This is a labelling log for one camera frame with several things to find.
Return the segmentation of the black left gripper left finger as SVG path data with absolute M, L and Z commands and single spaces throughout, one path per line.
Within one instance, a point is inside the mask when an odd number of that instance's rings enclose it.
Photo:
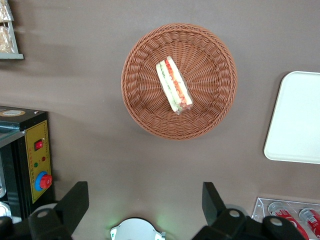
M 13 223 L 10 217 L 0 218 L 2 240 L 71 240 L 89 208 L 86 181 L 78 181 L 56 203 L 37 208 L 29 217 Z

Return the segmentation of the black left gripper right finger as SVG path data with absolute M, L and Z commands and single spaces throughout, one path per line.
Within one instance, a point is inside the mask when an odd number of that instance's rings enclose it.
M 303 240 L 285 218 L 267 216 L 257 222 L 235 208 L 227 208 L 212 182 L 202 185 L 202 211 L 207 225 L 194 240 Z

